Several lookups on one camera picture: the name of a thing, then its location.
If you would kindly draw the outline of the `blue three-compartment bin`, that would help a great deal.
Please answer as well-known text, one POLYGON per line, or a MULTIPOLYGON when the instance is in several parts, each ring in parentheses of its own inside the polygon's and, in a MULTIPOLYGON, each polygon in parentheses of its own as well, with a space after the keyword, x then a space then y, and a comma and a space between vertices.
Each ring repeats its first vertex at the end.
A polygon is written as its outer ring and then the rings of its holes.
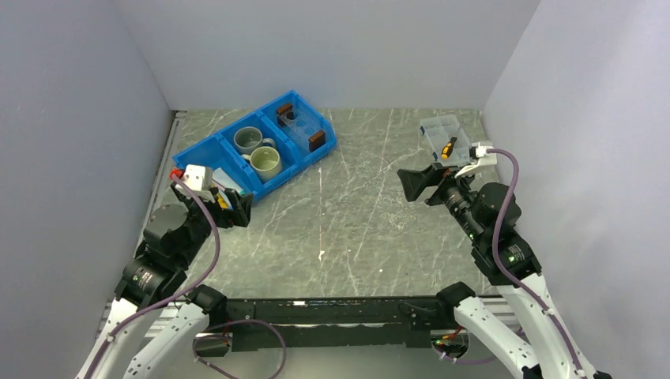
POLYGON ((310 165, 318 162, 336 147, 337 137, 332 123, 299 93, 291 90, 177 153, 173 156, 173 160, 180 169, 185 168, 188 164, 211 167, 213 170, 221 168, 240 184, 246 193, 252 193, 254 199, 259 201, 310 165), (306 111, 313 112, 321 119, 322 127, 326 132, 326 142, 321 148, 312 153, 305 153, 284 133, 277 121, 276 110, 286 103, 298 105, 306 111), (251 165, 244 161, 241 154, 235 150, 234 134, 245 126, 260 129, 264 137, 272 138, 277 143, 283 170, 268 182, 261 182, 251 165))

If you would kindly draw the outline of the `clear holder with wooden ends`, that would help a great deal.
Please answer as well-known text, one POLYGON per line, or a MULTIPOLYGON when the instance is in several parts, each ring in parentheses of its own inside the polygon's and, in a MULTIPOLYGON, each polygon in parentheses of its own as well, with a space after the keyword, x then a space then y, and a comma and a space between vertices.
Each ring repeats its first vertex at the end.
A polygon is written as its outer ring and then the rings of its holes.
POLYGON ((325 144, 326 132, 313 112, 286 103, 277 108, 276 115, 284 133, 305 153, 315 152, 325 144))

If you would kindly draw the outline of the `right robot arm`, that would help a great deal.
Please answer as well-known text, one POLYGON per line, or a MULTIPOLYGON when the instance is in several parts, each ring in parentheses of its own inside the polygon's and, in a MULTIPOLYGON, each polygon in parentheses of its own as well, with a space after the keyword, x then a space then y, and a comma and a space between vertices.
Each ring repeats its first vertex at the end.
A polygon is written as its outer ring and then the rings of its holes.
POLYGON ((457 325, 474 335, 515 378, 608 378, 584 356, 552 297, 536 254, 515 229, 521 209, 514 191, 499 182, 474 190, 438 163, 422 171, 397 172, 407 201, 435 188, 428 206, 445 206, 472 243, 476 267, 511 308, 520 332, 513 331, 459 282, 437 295, 435 316, 446 328, 457 325))

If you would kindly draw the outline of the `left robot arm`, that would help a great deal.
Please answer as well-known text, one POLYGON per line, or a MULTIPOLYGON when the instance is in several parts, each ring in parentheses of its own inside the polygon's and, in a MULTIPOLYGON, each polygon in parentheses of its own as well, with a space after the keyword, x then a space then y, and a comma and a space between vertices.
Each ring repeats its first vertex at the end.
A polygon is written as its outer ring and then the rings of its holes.
POLYGON ((150 216, 134 258, 122 271, 104 327, 77 373, 79 378, 156 378, 179 346, 227 320, 226 297, 204 285, 207 272, 187 287, 187 271, 209 236, 247 227, 253 195, 171 184, 177 203, 150 216))

